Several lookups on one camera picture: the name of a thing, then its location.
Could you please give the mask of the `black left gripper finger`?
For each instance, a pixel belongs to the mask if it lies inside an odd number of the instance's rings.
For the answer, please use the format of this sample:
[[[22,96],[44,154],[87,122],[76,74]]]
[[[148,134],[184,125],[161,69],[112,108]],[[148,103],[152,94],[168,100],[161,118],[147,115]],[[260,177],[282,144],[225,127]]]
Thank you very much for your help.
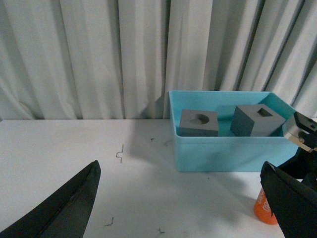
[[[0,233],[2,238],[82,238],[97,195],[101,168],[93,161],[37,207]]]

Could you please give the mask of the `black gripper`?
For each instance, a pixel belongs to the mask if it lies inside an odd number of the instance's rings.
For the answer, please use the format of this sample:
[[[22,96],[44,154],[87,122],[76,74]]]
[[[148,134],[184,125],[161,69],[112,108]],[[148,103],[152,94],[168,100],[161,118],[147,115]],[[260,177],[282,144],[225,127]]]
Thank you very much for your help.
[[[315,238],[317,123],[295,112],[282,130],[283,136],[298,145],[298,149],[279,168],[268,161],[264,162],[260,174],[262,188],[286,238]]]

